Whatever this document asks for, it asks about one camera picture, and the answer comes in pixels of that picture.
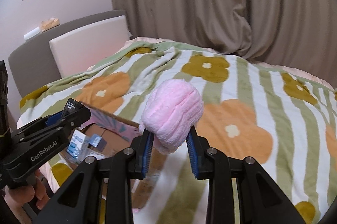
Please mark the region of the person left hand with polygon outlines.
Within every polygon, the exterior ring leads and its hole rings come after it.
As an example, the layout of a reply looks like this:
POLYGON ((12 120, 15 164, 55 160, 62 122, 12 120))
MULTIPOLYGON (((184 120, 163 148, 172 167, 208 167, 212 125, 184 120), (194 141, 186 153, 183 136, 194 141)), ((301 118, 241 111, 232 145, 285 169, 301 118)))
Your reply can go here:
POLYGON ((23 210, 22 206, 30 202, 34 197, 37 198, 36 207, 42 210, 49 201, 49 196, 46 193, 46 187, 41 182, 42 174, 39 169, 35 171, 36 184, 28 185, 17 189, 5 187, 4 200, 14 213, 20 223, 31 223, 30 217, 23 210))

